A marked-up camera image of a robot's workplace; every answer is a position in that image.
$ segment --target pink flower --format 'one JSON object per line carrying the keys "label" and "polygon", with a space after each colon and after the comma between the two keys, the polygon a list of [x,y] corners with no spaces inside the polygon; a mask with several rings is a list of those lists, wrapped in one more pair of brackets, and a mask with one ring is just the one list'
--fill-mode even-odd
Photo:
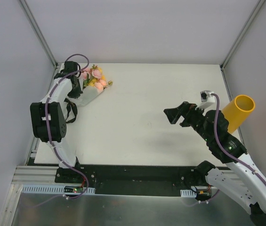
{"label": "pink flower", "polygon": [[88,76],[88,73],[87,72],[83,72],[83,73],[81,73],[81,75],[82,75],[83,79],[86,80],[87,76]]}
{"label": "pink flower", "polygon": [[98,89],[98,91],[104,90],[104,86],[100,82],[95,82],[94,86]]}
{"label": "pink flower", "polygon": [[92,75],[94,78],[97,78],[97,79],[101,79],[101,76],[102,76],[102,74],[100,73],[98,69],[93,70]]}
{"label": "pink flower", "polygon": [[87,67],[86,69],[84,69],[84,72],[88,72],[88,73],[90,73],[90,70],[91,70],[91,69]]}
{"label": "pink flower", "polygon": [[107,83],[105,80],[103,80],[103,79],[100,79],[99,82],[100,82],[100,84],[102,84],[104,87],[108,86],[108,83]]}

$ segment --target yellow vase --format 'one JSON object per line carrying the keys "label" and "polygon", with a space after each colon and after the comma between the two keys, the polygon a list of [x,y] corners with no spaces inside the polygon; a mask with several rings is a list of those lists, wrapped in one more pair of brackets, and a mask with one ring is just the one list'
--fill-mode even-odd
{"label": "yellow vase", "polygon": [[229,121],[228,132],[233,133],[255,109],[254,100],[246,95],[238,95],[224,109],[222,113]]}

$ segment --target gray floor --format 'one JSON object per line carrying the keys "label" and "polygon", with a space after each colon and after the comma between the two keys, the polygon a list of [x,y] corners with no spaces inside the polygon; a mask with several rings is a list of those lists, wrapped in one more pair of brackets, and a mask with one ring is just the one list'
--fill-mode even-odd
{"label": "gray floor", "polygon": [[249,215],[220,193],[208,205],[179,197],[85,195],[77,200],[21,194],[13,226],[253,226]]}

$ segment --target white table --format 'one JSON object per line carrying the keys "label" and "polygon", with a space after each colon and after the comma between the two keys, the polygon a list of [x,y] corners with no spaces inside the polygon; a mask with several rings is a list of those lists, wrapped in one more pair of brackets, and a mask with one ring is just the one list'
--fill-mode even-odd
{"label": "white table", "polygon": [[[170,125],[163,113],[183,101],[200,103],[206,89],[219,95],[221,109],[228,104],[218,65],[98,65],[113,86],[80,107],[76,122],[67,125],[66,139],[81,164],[196,166],[208,160],[223,166],[192,128],[180,127],[181,119]],[[57,160],[40,142],[35,163]]]}

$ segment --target white wall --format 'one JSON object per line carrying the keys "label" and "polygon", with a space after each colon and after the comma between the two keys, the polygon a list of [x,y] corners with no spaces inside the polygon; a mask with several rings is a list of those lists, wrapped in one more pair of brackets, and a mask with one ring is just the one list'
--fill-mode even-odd
{"label": "white wall", "polygon": [[258,0],[28,0],[55,58],[220,64]]}
{"label": "white wall", "polygon": [[266,3],[225,69],[234,96],[254,98],[256,109],[242,125],[253,160],[266,175]]}
{"label": "white wall", "polygon": [[52,73],[18,2],[0,0],[0,212],[32,137],[30,103],[46,93]]}

